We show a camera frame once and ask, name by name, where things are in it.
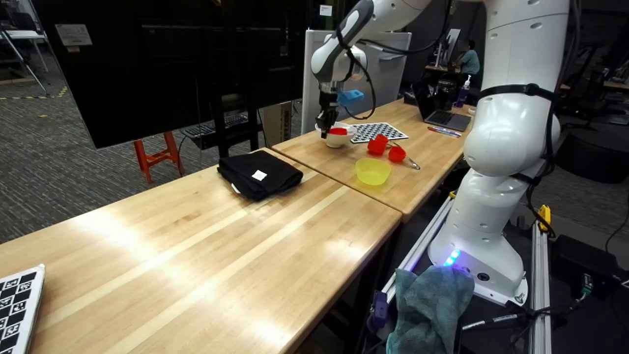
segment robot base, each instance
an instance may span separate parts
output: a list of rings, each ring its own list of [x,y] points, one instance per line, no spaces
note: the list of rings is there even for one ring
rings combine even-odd
[[[436,211],[434,219],[428,223],[428,227],[423,231],[423,235],[417,238],[405,260],[397,266],[397,270],[413,272],[417,270],[419,260],[425,256],[430,244],[434,244],[434,238],[438,231],[444,227],[444,221],[448,219],[452,211],[452,199],[450,195],[444,205]],[[533,229],[533,250],[531,250],[531,290],[529,282],[519,282],[517,290],[511,296],[499,296],[493,290],[485,288],[484,282],[476,282],[474,294],[480,299],[485,299],[489,303],[505,305],[513,301],[515,305],[523,305],[527,297],[531,297],[531,309],[546,309],[550,307],[550,276],[548,276],[548,238],[544,233],[539,231],[539,227]],[[395,297],[395,276],[389,278],[385,288],[381,290],[385,294],[387,305],[391,305]],[[550,317],[539,317],[535,319],[535,327],[531,329],[531,343],[529,349],[535,354],[550,354],[552,353],[552,323]]]
[[[495,305],[525,305],[529,284],[519,254],[503,238],[497,240],[491,254],[495,258],[487,258],[487,250],[476,252],[474,246],[454,237],[436,237],[428,250],[432,264],[460,268],[470,274],[478,297]]]

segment blue cloth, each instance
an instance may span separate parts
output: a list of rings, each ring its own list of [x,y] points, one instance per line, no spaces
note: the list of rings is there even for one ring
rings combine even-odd
[[[415,276],[395,272],[397,323],[387,354],[452,354],[458,317],[474,296],[474,280],[452,268],[428,268]]]
[[[478,60],[478,54],[474,50],[468,50],[460,58],[460,73],[464,73],[464,75],[478,75],[480,73],[480,60]]]

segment wooden tabletop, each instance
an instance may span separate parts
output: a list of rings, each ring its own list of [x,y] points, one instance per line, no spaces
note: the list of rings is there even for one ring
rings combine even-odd
[[[468,109],[456,109],[454,113],[470,117]],[[391,164],[393,174],[389,181],[381,187],[370,187],[360,183],[354,174],[356,162],[368,156],[366,144],[330,150],[322,144],[316,132],[311,132],[277,144],[273,146],[273,150],[401,211],[405,219],[415,215],[415,211],[430,197],[434,187],[448,176],[454,164],[462,158],[464,138],[452,138],[430,132],[427,124],[423,124],[419,109],[415,105],[395,101],[391,105],[379,107],[370,120],[346,122],[393,124],[409,136],[409,140],[401,140],[399,146],[407,150],[409,158],[413,158],[421,166],[421,170],[417,172],[407,166]]]
[[[33,353],[293,351],[401,219],[299,170],[263,203],[210,168],[2,244],[0,276],[47,266]]]

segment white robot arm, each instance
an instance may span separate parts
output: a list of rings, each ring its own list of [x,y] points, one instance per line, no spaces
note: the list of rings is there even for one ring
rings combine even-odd
[[[364,54],[352,46],[368,34],[393,32],[411,24],[428,4],[430,0],[360,0],[342,20],[336,34],[326,38],[314,52],[311,69],[320,87],[320,115],[314,122],[322,136],[336,122],[338,91],[354,65],[344,54],[354,56],[358,65],[366,67]]]
[[[397,30],[417,18],[428,0],[362,0],[336,36],[313,56],[320,81],[322,134],[336,120],[334,63],[360,36]],[[430,244],[432,264],[456,264],[476,282],[476,296],[493,301],[527,301],[521,256],[503,238],[503,229],[529,183],[544,168],[548,142],[558,138],[558,122],[548,115],[556,87],[570,0],[485,0],[484,99],[464,144],[470,174],[454,207]]]

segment black cable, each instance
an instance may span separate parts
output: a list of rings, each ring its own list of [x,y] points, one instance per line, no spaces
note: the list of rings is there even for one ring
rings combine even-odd
[[[425,54],[428,50],[432,50],[434,46],[438,46],[444,36],[448,34],[450,30],[450,8],[452,8],[452,0],[446,0],[446,10],[444,10],[444,18],[442,18],[442,26],[440,26],[440,32],[438,32],[438,38],[434,38],[428,46],[425,48],[419,48],[419,50],[413,50],[413,52],[405,52],[405,50],[399,50],[399,48],[391,48],[391,46],[385,46],[385,44],[379,44],[379,42],[373,42],[373,40],[360,40],[358,44],[370,44],[370,46],[377,46],[377,48],[383,48],[387,50],[389,54],[397,54],[397,56],[417,56],[417,54]]]
[[[531,329],[535,327],[535,321],[523,325],[523,329],[519,333],[515,333],[513,337],[509,337],[509,345],[505,349],[505,353],[517,351],[517,343],[531,333]]]
[[[348,73],[346,73],[346,79],[352,77],[354,65],[358,65],[358,67],[362,69],[362,73],[366,75],[366,81],[370,83],[370,91],[371,91],[371,109],[370,109],[370,115],[368,115],[368,117],[354,117],[346,107],[344,107],[344,111],[346,111],[346,115],[350,115],[350,117],[356,119],[356,120],[368,120],[368,119],[371,119],[373,113],[375,113],[375,89],[373,89],[373,83],[371,83],[371,75],[370,75],[370,71],[354,58],[352,48],[344,42],[344,38],[342,38],[342,34],[340,34],[338,28],[336,28],[336,38],[338,38],[338,46],[340,46],[340,48],[346,52],[346,56],[350,58],[350,69],[348,69]]]
[[[385,341],[375,343],[373,347],[366,349],[364,354],[371,354],[373,351],[377,351],[379,347],[383,347]]]
[[[564,63],[562,63],[562,69],[558,73],[558,81],[556,81],[556,87],[554,87],[554,95],[560,93],[560,85],[564,83],[564,75],[568,71],[568,65],[572,63],[572,58],[574,58],[574,52],[578,50],[580,46],[580,16],[582,16],[582,6],[580,6],[580,0],[572,0],[572,18],[574,18],[574,36],[572,36],[572,42],[568,46],[568,52],[564,56]],[[546,227],[548,231],[548,237],[552,240],[556,240],[556,233],[554,229],[535,211],[533,207],[533,193],[539,185],[539,181],[546,176],[550,176],[554,172],[554,148],[552,148],[552,115],[554,115],[554,107],[556,107],[556,101],[550,103],[550,109],[548,109],[548,117],[546,117],[546,132],[544,132],[544,160],[546,160],[546,166],[542,170],[542,174],[537,176],[537,183],[535,185],[529,185],[527,189],[527,209],[533,213],[533,217],[542,225]]]
[[[179,146],[177,146],[177,154],[181,156],[181,146],[185,144],[185,140],[189,140],[185,134],[183,134],[183,138],[181,138],[181,142],[179,142]]]
[[[444,34],[448,32],[448,28],[450,28],[450,8],[452,8],[452,0],[446,0],[444,22],[442,22],[442,28],[440,28],[438,38],[436,38],[432,44],[428,44],[428,46],[425,46],[425,48],[421,48],[421,50],[417,50],[417,52],[403,52],[403,50],[389,48],[389,46],[383,46],[383,44],[377,44],[377,42],[371,42],[371,40],[362,40],[362,42],[358,42],[358,44],[373,44],[373,46],[379,46],[379,48],[383,48],[383,50],[387,50],[387,52],[401,54],[401,56],[427,52],[427,50],[434,48],[434,46],[444,38]],[[375,113],[375,87],[373,87],[371,75],[370,75],[370,71],[354,58],[350,46],[344,42],[344,38],[342,38],[342,34],[340,34],[338,28],[336,28],[336,38],[338,38],[338,46],[340,46],[340,48],[346,52],[346,56],[350,58],[350,69],[348,69],[346,77],[344,77],[340,83],[348,81],[348,79],[352,77],[354,65],[358,65],[360,71],[366,75],[366,81],[370,83],[370,95],[371,95],[371,109],[370,109],[370,113],[368,113],[366,117],[356,117],[354,113],[350,113],[348,107],[344,107],[344,113],[346,113],[348,117],[352,117],[354,120],[368,120],[368,119],[371,119],[373,113]]]
[[[623,223],[607,237],[607,240],[605,240],[605,252],[609,252],[609,242],[627,227],[627,223],[629,223],[629,189],[627,189],[627,205],[625,205],[625,219],[623,219]]]
[[[535,325],[535,321],[539,317],[566,317],[566,315],[574,313],[576,309],[580,309],[586,303],[586,299],[590,299],[592,292],[594,292],[592,276],[584,274],[580,297],[572,299],[572,303],[568,307],[560,309],[560,311],[556,311],[552,307],[531,311],[531,309],[525,309],[525,307],[515,307],[511,303],[515,313],[507,313],[507,315],[499,315],[499,317],[491,317],[491,319],[482,319],[482,321],[464,325],[460,329],[462,331],[474,331],[474,329],[480,329],[480,327],[491,327],[491,325],[503,325],[503,323],[521,323],[521,321],[527,321],[527,329],[529,329],[529,325],[531,323]]]
[[[291,101],[291,111],[299,117],[299,109],[295,107],[295,101]]]

